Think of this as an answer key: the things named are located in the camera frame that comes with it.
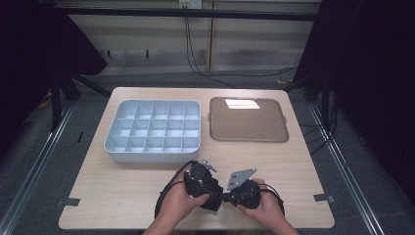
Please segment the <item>hand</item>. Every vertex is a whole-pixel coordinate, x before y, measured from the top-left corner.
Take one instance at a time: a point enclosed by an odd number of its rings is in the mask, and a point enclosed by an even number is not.
[[[169,234],[192,210],[208,200],[208,194],[191,198],[186,192],[184,171],[181,171],[161,203],[158,216],[144,234]]]
[[[263,179],[255,178],[253,181],[259,184],[260,189],[266,189]],[[251,210],[241,205],[238,205],[238,209],[275,234],[299,234],[284,217],[276,198],[271,193],[260,194],[260,203],[256,209]]]

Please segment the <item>plastic tray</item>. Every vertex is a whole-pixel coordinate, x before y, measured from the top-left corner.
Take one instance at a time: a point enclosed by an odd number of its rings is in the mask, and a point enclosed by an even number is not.
[[[119,163],[185,163],[197,158],[200,143],[197,101],[126,100],[104,148]]]
[[[280,103],[273,99],[214,97],[210,136],[222,141],[286,142],[289,133]]]

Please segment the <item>table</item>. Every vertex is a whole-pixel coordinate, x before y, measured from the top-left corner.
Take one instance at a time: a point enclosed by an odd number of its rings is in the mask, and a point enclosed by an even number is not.
[[[208,109],[213,97],[272,98],[287,119],[290,139],[285,143],[219,142],[209,136]],[[315,202],[322,194],[319,178],[308,153],[300,126],[284,91],[135,88],[119,87],[104,111],[86,154],[59,225],[63,229],[146,229],[154,218],[160,191],[182,164],[118,164],[105,151],[104,142],[120,102],[128,99],[197,100],[201,104],[202,136],[198,160],[207,159],[218,172],[213,177],[226,188],[232,172],[256,168],[253,177],[263,178],[285,202],[286,218],[295,228],[329,228],[334,219],[327,201]],[[197,208],[177,229],[259,230],[262,227],[230,204],[218,212]]]

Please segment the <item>metal rail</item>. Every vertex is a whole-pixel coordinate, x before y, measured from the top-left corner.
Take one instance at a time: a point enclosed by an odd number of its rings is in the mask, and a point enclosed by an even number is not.
[[[65,126],[68,123],[70,115],[72,114],[75,101],[69,101],[62,113],[63,120],[61,124],[56,128],[54,132],[49,134],[49,138],[43,146],[42,151],[37,157],[36,162],[34,163],[32,169],[27,175],[21,189],[16,195],[13,202],[7,208],[5,215],[0,221],[0,234],[9,235],[12,234],[15,229],[16,224],[24,210],[25,205],[27,204],[31,193],[34,190],[37,182],[40,179],[40,176],[48,163],[50,156],[52,155],[53,150],[55,149],[56,144],[61,138],[62,132],[65,129]]]
[[[339,172],[345,181],[348,191],[351,194],[351,197],[356,203],[357,209],[359,210],[366,226],[372,235],[384,235],[385,232],[382,229],[381,223],[378,220],[375,212],[361,191],[356,179],[353,176],[350,168],[347,165],[346,159],[342,154],[342,151],[339,149],[335,139],[332,134],[326,130],[321,120],[321,114],[315,104],[309,106],[311,114],[314,117],[315,122],[319,125],[320,132],[326,141],[327,147],[329,148],[330,153],[332,154],[333,160],[335,161]]]
[[[186,17],[186,18],[222,18],[222,19],[251,19],[314,22],[319,17],[312,13],[274,13],[246,12],[199,9],[165,9],[165,8],[120,8],[120,7],[91,7],[64,6],[42,7],[49,13],[64,13],[69,15],[99,15],[99,16],[135,16],[135,17]]]

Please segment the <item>black tape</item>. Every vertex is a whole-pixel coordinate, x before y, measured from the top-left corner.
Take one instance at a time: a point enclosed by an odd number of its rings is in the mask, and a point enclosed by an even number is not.
[[[61,199],[56,202],[55,207],[57,208],[64,208],[65,206],[72,206],[77,207],[79,204],[80,199],[73,199],[73,198],[66,198]]]
[[[325,194],[316,194],[313,195],[315,202],[327,201],[329,204],[336,202],[335,198],[331,195],[327,196]]]
[[[82,139],[82,135],[83,135],[83,131],[81,131],[80,134],[79,134],[78,143],[80,143],[80,139]]]

